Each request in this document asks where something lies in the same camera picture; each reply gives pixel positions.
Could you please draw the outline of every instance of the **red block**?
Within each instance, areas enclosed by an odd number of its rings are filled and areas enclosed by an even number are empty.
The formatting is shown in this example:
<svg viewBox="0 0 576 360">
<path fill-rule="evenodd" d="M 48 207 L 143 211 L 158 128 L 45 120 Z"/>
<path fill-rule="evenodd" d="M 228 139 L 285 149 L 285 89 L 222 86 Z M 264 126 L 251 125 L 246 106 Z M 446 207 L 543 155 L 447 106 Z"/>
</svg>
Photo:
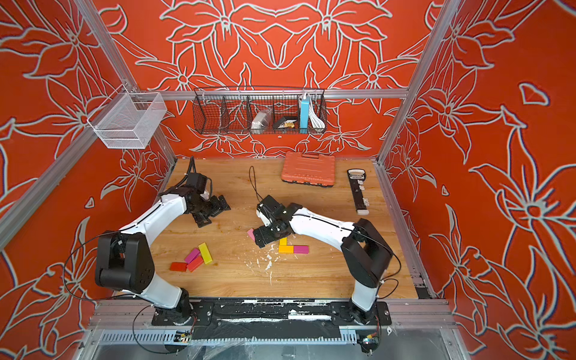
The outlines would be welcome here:
<svg viewBox="0 0 576 360">
<path fill-rule="evenodd" d="M 186 265 L 188 265 L 188 264 L 187 263 L 172 263 L 172 264 L 170 264 L 170 271 L 184 272 L 184 271 L 186 271 Z"/>
<path fill-rule="evenodd" d="M 198 256 L 196 259 L 192 260 L 192 262 L 190 264 L 188 264 L 188 266 L 186 266 L 186 268 L 190 271 L 194 271 L 203 263 L 204 263 L 204 259 L 202 259 L 201 256 Z"/>
</svg>

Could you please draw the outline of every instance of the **black cable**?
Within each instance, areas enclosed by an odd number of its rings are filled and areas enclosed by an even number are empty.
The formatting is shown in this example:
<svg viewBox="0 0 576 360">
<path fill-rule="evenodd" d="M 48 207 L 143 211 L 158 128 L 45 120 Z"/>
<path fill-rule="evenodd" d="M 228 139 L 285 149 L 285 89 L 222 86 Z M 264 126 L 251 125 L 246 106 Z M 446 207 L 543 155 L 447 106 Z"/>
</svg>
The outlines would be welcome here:
<svg viewBox="0 0 576 360">
<path fill-rule="evenodd" d="M 398 289 L 398 285 L 400 285 L 400 282 L 399 282 L 397 279 L 386 278 L 386 279 L 382 280 L 381 283 L 384 284 L 386 281 L 389 281 L 389 280 L 394 280 L 394 281 L 396 282 L 396 286 L 394 287 L 394 289 L 392 289 L 392 291 L 390 291 L 390 292 L 388 293 L 388 295 L 382 296 L 382 297 L 378 297 L 379 299 L 386 299 L 387 297 L 389 297 L 390 295 L 392 295 L 392 294 L 394 293 L 394 291 L 396 291 L 396 289 Z"/>
<path fill-rule="evenodd" d="M 126 297 L 126 296 L 132 297 L 132 296 L 133 296 L 132 294 L 114 295 L 114 296 L 105 297 L 105 298 L 102 298 L 102 299 L 91 299 L 91 298 L 83 298 L 83 297 L 76 296 L 76 295 L 74 295 L 74 294 L 70 291 L 70 289 L 68 289 L 68 286 L 67 286 L 66 281 L 65 281 L 65 279 L 64 279 L 64 275 L 66 274 L 66 266 L 68 265 L 68 262 L 70 261 L 70 259 L 72 258 L 72 256 L 74 256 L 74 254 L 77 253 L 78 250 L 80 250 L 81 248 L 83 248 L 84 246 L 86 246 L 86 244 L 88 244 L 88 243 L 91 242 L 92 240 L 97 239 L 97 238 L 99 238 L 100 236 L 103 236 L 103 235 L 116 234 L 116 233 L 119 233 L 119 232 L 122 232 L 122 231 L 126 231 L 126 230 L 129 230 L 129 229 L 132 229 L 132 228 L 138 226 L 138 224 L 140 224 L 142 221 L 144 221 L 148 216 L 152 215 L 160 206 L 162 206 L 162 205 L 161 205 L 161 204 L 158 204 L 158 206 L 155 207 L 154 210 L 152 210 L 151 212 L 149 212 L 148 215 L 146 215 L 145 217 L 143 217 L 142 220 L 140 220 L 140 221 L 137 222 L 136 224 L 130 226 L 129 228 L 120 229 L 120 230 L 112 231 L 112 232 L 109 232 L 109 233 L 103 233 L 103 234 L 96 235 L 96 236 L 94 236 L 93 238 L 91 238 L 90 240 L 84 242 L 84 243 L 83 243 L 82 245 L 80 245 L 79 247 L 77 247 L 74 251 L 72 251 L 72 252 L 70 253 L 70 256 L 68 256 L 68 258 L 67 258 L 66 261 L 64 262 L 64 267 L 63 267 L 63 269 L 62 269 L 62 285 L 64 286 L 64 289 L 66 289 L 66 291 L 68 291 L 68 293 L 69 293 L 70 295 L 72 295 L 73 297 L 75 297 L 76 299 L 78 299 L 78 300 L 85 300 L 85 301 L 111 300 L 111 299 L 116 299 L 116 298 L 119 298 L 119 297 Z"/>
<path fill-rule="evenodd" d="M 196 172 L 196 160 L 194 160 L 194 156 L 190 157 L 190 163 L 188 164 L 188 171 L 186 173 L 190 173 L 190 168 L 194 168 L 194 172 Z"/>
<path fill-rule="evenodd" d="M 210 200 L 212 197 L 212 179 L 208 177 L 208 180 L 210 180 L 210 195 L 208 195 L 208 200 Z"/>
<path fill-rule="evenodd" d="M 188 163 L 188 170 L 186 170 L 186 174 L 184 174 L 184 177 L 182 178 L 182 180 L 178 181 L 178 183 L 172 187 L 170 187 L 170 189 L 172 188 L 177 188 L 179 186 L 181 186 L 186 179 L 188 178 L 188 174 L 190 174 L 190 170 L 192 170 L 192 168 L 194 168 L 194 172 L 196 172 L 196 162 L 194 161 L 194 156 L 190 157 L 190 162 Z"/>
<path fill-rule="evenodd" d="M 303 216 L 303 217 L 307 217 L 307 218 L 310 218 L 310 219 L 319 220 L 319 221 L 328 223 L 328 224 L 330 224 L 330 225 L 332 225 L 332 226 L 336 226 L 337 228 L 340 228 L 340 226 L 336 225 L 335 223 L 332 223 L 332 222 L 330 222 L 330 221 L 326 221 L 326 220 L 324 220 L 324 219 L 316 218 L 316 217 L 313 217 L 313 216 L 309 216 L 309 215 L 306 215 L 306 214 L 294 214 L 293 216 Z M 368 232 L 368 231 L 367 231 L 366 229 L 364 229 L 363 227 L 358 226 L 358 225 L 356 225 L 356 226 L 359 227 L 359 228 L 361 228 L 361 229 L 363 229 L 364 231 Z M 345 229 L 345 230 L 349 230 L 349 231 L 351 231 L 351 232 L 353 232 L 353 233 L 362 235 L 362 236 L 364 236 L 364 237 L 366 237 L 366 238 L 368 238 L 368 239 L 370 239 L 370 240 L 372 240 L 372 241 L 374 241 L 374 242 L 377 242 L 377 241 L 374 240 L 373 238 L 371 238 L 371 237 L 369 237 L 369 236 L 366 236 L 366 235 L 362 234 L 362 233 L 359 232 L 359 231 L 354 231 L 354 230 L 350 230 L 350 229 Z M 400 259 L 398 258 L 398 256 L 394 253 L 394 251 L 390 250 L 390 249 L 389 249 L 388 247 L 386 247 L 386 246 L 384 246 L 384 249 L 386 249 L 386 251 L 388 251 L 388 253 L 390 254 L 390 256 L 393 256 L 393 257 L 396 258 L 396 260 L 398 260 L 398 265 L 399 265 L 398 271 L 396 271 L 394 274 L 388 275 L 388 276 L 386 276 L 386 277 L 384 278 L 384 279 L 388 279 L 388 278 L 391 278 L 391 277 L 397 275 L 397 274 L 400 272 L 400 270 L 402 270 L 402 262 L 400 261 Z"/>
<path fill-rule="evenodd" d="M 250 170 L 252 170 L 252 172 L 254 173 L 254 183 L 252 183 L 252 174 L 250 173 Z M 254 170 L 254 166 L 250 166 L 250 168 L 248 169 L 248 178 L 250 179 L 250 185 L 252 185 L 252 188 L 256 193 L 256 200 L 258 200 L 258 202 L 261 202 L 263 198 L 262 196 L 260 196 L 260 194 L 258 194 L 258 190 L 256 190 L 256 170 Z"/>
<path fill-rule="evenodd" d="M 169 353 L 161 353 L 159 351 L 154 351 L 154 350 L 150 350 L 147 349 L 145 347 L 142 346 L 142 344 L 140 344 L 140 342 L 138 341 L 138 338 L 136 337 L 136 332 L 134 331 L 134 324 L 136 323 L 136 318 L 138 317 L 138 315 L 140 315 L 144 310 L 146 310 L 147 308 L 149 308 L 150 305 L 145 306 L 142 310 L 140 310 L 136 316 L 134 317 L 134 321 L 132 321 L 132 335 L 134 336 L 134 341 L 136 341 L 136 344 L 138 344 L 139 347 L 143 348 L 144 350 L 148 351 L 149 353 L 152 354 L 160 354 L 160 355 L 168 355 L 168 354 L 175 354 L 178 353 L 180 351 L 180 349 L 177 349 L 176 351 L 170 351 Z"/>
<path fill-rule="evenodd" d="M 366 237 L 366 238 L 368 238 L 368 239 L 376 242 L 373 238 L 371 238 L 371 237 L 369 237 L 369 236 L 366 236 L 366 235 L 362 234 L 361 232 L 355 232 L 355 233 L 360 234 L 360 235 L 362 235 L 362 236 L 364 236 L 364 237 Z M 395 276 L 395 275 L 398 275 L 398 274 L 400 273 L 400 270 L 402 270 L 402 262 L 401 262 L 400 259 L 398 258 L 398 255 L 396 255 L 396 254 L 394 253 L 394 251 L 392 251 L 391 249 L 387 248 L 386 246 L 384 246 L 384 248 L 390 253 L 391 256 L 394 256 L 394 257 L 396 258 L 396 260 L 398 260 L 398 271 L 396 271 L 396 272 L 395 272 L 394 274 L 392 274 L 392 275 L 386 276 L 386 277 L 384 278 L 384 279 L 386 280 L 386 279 L 391 278 L 391 277 L 393 277 L 393 276 Z"/>
</svg>

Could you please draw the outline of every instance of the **orange block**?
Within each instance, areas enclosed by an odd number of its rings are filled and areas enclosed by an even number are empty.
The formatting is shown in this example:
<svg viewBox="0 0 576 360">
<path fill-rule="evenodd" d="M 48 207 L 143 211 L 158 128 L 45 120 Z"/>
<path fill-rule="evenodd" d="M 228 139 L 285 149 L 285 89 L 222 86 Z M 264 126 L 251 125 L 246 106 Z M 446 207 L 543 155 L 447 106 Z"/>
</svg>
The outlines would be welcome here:
<svg viewBox="0 0 576 360">
<path fill-rule="evenodd" d="M 279 253 L 286 253 L 286 254 L 293 254 L 294 253 L 294 245 L 279 245 L 278 246 Z"/>
<path fill-rule="evenodd" d="M 170 271 L 186 271 L 187 263 L 172 263 L 170 264 Z"/>
<path fill-rule="evenodd" d="M 203 263 L 204 263 L 204 259 L 202 259 L 201 256 L 198 256 L 196 259 L 192 260 L 192 262 L 190 264 L 188 264 L 188 266 L 186 266 L 186 268 L 190 271 L 194 271 Z"/>
</svg>

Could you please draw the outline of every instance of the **orange toolbox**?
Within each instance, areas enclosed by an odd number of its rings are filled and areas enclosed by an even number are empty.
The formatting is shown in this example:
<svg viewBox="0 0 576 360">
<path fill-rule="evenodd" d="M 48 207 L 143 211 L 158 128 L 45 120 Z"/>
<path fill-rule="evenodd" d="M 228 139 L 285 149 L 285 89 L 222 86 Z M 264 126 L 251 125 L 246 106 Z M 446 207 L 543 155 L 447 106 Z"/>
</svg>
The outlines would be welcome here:
<svg viewBox="0 0 576 360">
<path fill-rule="evenodd" d="M 336 158 L 328 155 L 311 155 L 288 151 L 282 181 L 287 183 L 334 186 Z"/>
</svg>

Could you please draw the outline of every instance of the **orange wall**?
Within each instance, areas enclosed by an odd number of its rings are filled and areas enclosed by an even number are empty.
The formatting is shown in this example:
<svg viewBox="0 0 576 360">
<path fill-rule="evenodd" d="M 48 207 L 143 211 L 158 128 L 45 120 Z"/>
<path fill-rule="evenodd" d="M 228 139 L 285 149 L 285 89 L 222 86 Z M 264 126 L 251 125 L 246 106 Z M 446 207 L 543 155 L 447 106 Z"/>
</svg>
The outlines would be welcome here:
<svg viewBox="0 0 576 360">
<path fill-rule="evenodd" d="M 97 240 L 64 267 L 73 249 L 138 217 L 155 199 L 168 162 L 153 140 L 146 150 L 111 150 L 97 141 L 0 257 L 0 358 L 70 359 L 111 292 L 94 283 Z"/>
<path fill-rule="evenodd" d="M 430 0 L 168 3 L 95 0 L 142 89 L 406 87 L 441 5 Z M 178 101 L 170 102 L 174 117 L 162 128 L 182 156 L 282 156 L 306 149 L 367 157 L 378 153 L 399 104 L 398 99 L 330 102 L 326 133 L 279 138 L 200 135 L 194 131 L 192 104 Z"/>
<path fill-rule="evenodd" d="M 568 1 L 464 1 L 386 159 L 434 291 L 475 359 L 574 358 Z"/>
<path fill-rule="evenodd" d="M 0 217 L 86 127 L 119 81 L 68 1 L 0 4 Z M 143 151 L 98 140 L 0 252 L 0 359 L 71 358 L 99 298 L 96 241 L 156 197 L 168 163 L 155 141 Z"/>
<path fill-rule="evenodd" d="M 120 85 L 73 4 L 0 5 L 0 217 Z"/>
</svg>

